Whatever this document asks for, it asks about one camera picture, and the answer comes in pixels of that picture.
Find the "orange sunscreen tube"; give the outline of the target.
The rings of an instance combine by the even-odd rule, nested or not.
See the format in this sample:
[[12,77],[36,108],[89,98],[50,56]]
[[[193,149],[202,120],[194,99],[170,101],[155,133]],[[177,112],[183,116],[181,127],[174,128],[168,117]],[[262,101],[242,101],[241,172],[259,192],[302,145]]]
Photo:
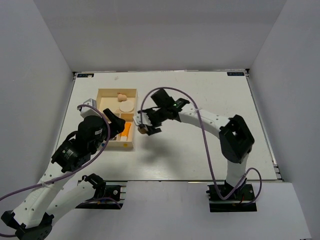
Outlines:
[[127,141],[128,140],[128,136],[129,136],[129,132],[130,132],[130,128],[131,128],[131,123],[130,122],[126,122],[124,125],[124,130],[120,135],[120,140],[121,141]]

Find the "round white powder puff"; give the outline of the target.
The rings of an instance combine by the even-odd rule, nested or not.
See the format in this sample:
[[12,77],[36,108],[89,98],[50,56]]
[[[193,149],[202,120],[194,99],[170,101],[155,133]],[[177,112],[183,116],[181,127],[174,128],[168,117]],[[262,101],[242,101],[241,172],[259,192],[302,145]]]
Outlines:
[[119,110],[123,113],[131,113],[135,109],[135,104],[131,100],[121,101]]

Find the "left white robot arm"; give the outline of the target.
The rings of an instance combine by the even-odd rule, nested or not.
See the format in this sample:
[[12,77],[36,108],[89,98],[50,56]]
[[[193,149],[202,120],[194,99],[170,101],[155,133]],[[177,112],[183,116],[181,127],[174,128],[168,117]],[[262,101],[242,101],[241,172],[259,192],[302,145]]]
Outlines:
[[67,135],[57,148],[36,185],[15,209],[5,211],[1,220],[15,230],[20,240],[43,240],[63,215],[84,202],[99,201],[106,193],[106,182],[97,174],[85,175],[64,200],[55,197],[73,174],[91,164],[110,139],[125,130],[125,120],[106,108],[84,117],[77,130]]

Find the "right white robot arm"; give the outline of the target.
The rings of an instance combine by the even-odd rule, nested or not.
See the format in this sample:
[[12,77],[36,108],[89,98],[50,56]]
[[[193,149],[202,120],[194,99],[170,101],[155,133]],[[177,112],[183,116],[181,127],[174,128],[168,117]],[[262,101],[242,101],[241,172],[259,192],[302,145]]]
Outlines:
[[226,196],[220,190],[217,195],[221,200],[238,199],[244,193],[248,169],[247,160],[255,139],[244,118],[240,115],[225,117],[201,109],[191,96],[173,99],[167,93],[168,87],[157,87],[147,96],[155,103],[154,107],[141,108],[134,117],[134,123],[141,134],[160,133],[162,123],[173,120],[201,129],[206,156],[210,159],[206,133],[218,138],[222,155],[227,160],[225,179]]

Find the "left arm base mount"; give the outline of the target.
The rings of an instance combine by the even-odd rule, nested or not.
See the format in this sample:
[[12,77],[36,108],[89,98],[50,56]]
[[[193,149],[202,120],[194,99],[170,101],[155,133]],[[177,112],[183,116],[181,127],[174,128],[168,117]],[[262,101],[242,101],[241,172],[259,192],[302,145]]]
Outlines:
[[122,208],[127,192],[126,181],[104,180],[94,173],[89,176],[83,175],[77,184],[83,181],[91,183],[95,192],[92,198],[79,204],[76,209],[120,210]]

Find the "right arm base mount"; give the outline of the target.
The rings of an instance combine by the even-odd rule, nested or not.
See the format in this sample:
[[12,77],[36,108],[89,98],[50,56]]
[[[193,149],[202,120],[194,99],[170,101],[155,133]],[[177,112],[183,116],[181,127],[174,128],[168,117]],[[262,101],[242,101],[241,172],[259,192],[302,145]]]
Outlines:
[[252,184],[246,183],[241,190],[235,191],[228,199],[222,200],[213,184],[207,186],[209,210],[211,213],[245,213],[257,212],[255,202],[250,203],[255,198]]

